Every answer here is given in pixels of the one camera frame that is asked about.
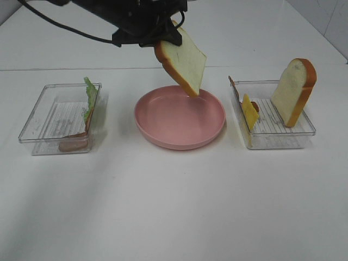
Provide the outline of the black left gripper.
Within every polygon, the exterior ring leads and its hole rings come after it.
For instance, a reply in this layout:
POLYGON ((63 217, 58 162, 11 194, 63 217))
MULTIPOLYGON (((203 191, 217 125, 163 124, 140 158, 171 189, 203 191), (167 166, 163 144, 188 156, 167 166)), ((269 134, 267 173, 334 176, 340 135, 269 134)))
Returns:
POLYGON ((150 47, 159 41, 182 44, 178 28, 185 20, 187 1, 125 1, 123 7, 122 16, 116 20, 118 30, 112 35, 114 45, 150 47))

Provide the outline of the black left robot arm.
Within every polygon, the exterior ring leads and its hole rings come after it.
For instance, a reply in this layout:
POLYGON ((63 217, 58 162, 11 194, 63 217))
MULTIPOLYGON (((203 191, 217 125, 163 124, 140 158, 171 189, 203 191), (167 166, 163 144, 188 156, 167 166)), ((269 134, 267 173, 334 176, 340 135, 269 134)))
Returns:
POLYGON ((74 4, 118 27, 111 40, 97 38, 56 21, 46 20, 60 28, 96 41, 115 46, 138 44, 155 46, 167 41, 176 46, 182 44, 178 28, 187 11, 187 1, 73 1, 74 4))

